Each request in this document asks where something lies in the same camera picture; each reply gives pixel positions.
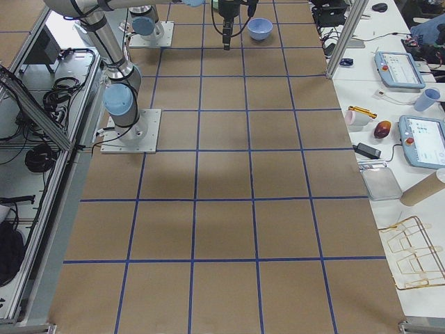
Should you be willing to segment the blue bowl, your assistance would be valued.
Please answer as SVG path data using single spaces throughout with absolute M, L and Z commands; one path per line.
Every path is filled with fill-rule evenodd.
M 266 18 L 253 18 L 248 22 L 248 33 L 253 40 L 263 41 L 269 37 L 273 24 Z

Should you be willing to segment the yellow brass tool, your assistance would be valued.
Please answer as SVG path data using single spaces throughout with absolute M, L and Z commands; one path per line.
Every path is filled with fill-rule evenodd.
M 368 117 L 370 117 L 372 119 L 376 119 L 377 116 L 378 116 L 376 113 L 373 113 L 370 110 L 362 108 L 362 107 L 359 107 L 359 106 L 349 106 L 348 109 L 351 110 L 351 111 L 356 111 L 356 112 L 359 112 L 359 113 L 363 113 L 363 114 L 367 115 Z

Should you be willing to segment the pink cup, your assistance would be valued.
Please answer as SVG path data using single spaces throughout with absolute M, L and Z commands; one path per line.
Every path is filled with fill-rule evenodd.
M 372 121 L 372 118 L 359 111 L 347 110 L 344 116 L 345 123 L 348 126 L 366 126 Z

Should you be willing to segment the black computer mouse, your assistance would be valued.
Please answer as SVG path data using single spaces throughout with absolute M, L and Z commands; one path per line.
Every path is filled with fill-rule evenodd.
M 371 6 L 371 10 L 377 13 L 384 13 L 388 9 L 388 5 L 386 3 L 376 3 Z

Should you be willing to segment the upper teach pendant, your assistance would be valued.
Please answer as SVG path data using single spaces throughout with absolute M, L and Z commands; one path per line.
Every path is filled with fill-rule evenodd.
M 390 88 L 422 89 L 425 82 L 409 53 L 377 51 L 374 61 L 385 86 Z

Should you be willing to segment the teach pendant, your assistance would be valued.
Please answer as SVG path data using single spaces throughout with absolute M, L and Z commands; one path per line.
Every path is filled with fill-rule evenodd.
M 444 167 L 444 122 L 434 118 L 403 115 L 398 128 L 409 165 L 419 168 Z
M 385 86 L 390 88 L 422 89 L 425 82 L 409 53 L 377 51 L 374 61 Z

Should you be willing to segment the black power adapter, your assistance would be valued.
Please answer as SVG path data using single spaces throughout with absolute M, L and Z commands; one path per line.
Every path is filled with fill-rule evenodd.
M 353 145 L 353 150 L 355 151 L 355 153 L 360 154 L 363 157 L 367 157 L 369 159 L 379 159 L 381 155 L 380 150 L 363 143 L 358 143 L 357 145 Z

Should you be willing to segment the red mango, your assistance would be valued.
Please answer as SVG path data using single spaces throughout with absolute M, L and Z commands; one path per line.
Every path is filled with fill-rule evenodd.
M 380 121 L 373 131 L 373 136 L 377 139 L 385 138 L 391 131 L 391 122 L 388 120 Z

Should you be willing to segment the light blue plastic cup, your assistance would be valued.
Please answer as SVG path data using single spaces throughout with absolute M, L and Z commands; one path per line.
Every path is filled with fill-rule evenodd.
M 439 100 L 441 93 L 436 88 L 425 89 L 414 103 L 415 111 L 425 111 Z

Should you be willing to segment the clear plastic container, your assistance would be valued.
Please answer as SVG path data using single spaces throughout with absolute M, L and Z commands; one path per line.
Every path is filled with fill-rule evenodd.
M 361 161 L 359 171 L 371 200 L 396 200 L 401 197 L 401 188 L 385 161 Z

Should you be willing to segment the lower teach pendant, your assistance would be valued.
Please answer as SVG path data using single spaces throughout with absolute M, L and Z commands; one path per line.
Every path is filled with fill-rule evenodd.
M 434 118 L 403 115 L 398 128 L 409 165 L 419 168 L 444 167 L 444 122 Z

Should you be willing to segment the cardboard tube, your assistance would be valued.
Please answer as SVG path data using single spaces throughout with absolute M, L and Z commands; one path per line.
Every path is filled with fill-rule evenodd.
M 406 206 L 414 206 L 426 198 L 444 190 L 444 169 L 437 169 L 408 190 L 404 191 L 400 201 Z

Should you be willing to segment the aluminium frame post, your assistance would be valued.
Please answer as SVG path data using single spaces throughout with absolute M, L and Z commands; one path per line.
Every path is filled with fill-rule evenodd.
M 330 61 L 326 68 L 326 77 L 332 79 L 336 69 L 339 66 L 340 60 L 343 58 L 347 44 L 353 36 L 362 14 L 368 5 L 368 0 L 357 0 L 353 3 L 350 13 L 343 26 L 341 35 L 337 41 L 336 47 L 331 55 Z

